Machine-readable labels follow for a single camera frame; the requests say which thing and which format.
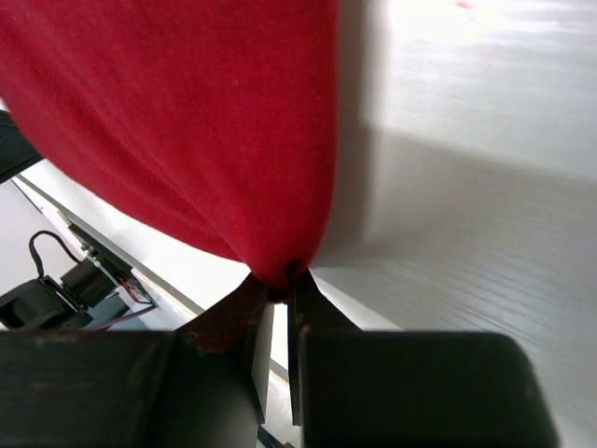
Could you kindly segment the aluminium frame rail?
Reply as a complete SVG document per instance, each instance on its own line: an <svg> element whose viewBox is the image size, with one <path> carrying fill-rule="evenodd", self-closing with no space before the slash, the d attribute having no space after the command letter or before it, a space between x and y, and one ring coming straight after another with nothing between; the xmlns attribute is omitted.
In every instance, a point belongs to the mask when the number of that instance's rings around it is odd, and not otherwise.
<svg viewBox="0 0 597 448"><path fill-rule="evenodd" d="M173 274L182 272L174 266L181 257L172 251L183 249L184 245L120 213L55 170L36 174L30 169L17 179L92 240L131 265L143 282L164 293L171 308L187 315L204 310L172 278Z"/></svg>

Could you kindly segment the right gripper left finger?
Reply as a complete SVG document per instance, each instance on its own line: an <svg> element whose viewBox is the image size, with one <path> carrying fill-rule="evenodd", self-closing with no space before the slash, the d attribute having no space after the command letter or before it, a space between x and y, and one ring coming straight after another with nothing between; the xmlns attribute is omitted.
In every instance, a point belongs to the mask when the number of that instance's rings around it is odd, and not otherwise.
<svg viewBox="0 0 597 448"><path fill-rule="evenodd" d="M237 365L248 382L257 422L265 422L271 368L270 291L253 274L199 316L175 331L207 355L239 349Z"/></svg>

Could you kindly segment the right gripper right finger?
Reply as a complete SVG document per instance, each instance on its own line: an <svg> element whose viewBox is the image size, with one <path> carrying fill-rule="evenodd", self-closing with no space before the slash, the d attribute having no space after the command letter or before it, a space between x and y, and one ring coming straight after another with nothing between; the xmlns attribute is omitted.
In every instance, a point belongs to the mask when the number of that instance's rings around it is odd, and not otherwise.
<svg viewBox="0 0 597 448"><path fill-rule="evenodd" d="M292 423L300 426L299 335L306 329L360 331L360 328L320 291L309 270L288 289L285 304Z"/></svg>

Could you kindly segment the red t shirt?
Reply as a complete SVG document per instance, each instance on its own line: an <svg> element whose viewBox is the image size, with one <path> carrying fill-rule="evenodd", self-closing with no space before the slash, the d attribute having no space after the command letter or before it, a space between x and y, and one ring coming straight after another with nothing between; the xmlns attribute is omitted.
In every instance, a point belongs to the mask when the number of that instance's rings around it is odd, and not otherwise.
<svg viewBox="0 0 597 448"><path fill-rule="evenodd" d="M335 1L5 1L1 96L121 212L285 288L326 229Z"/></svg>

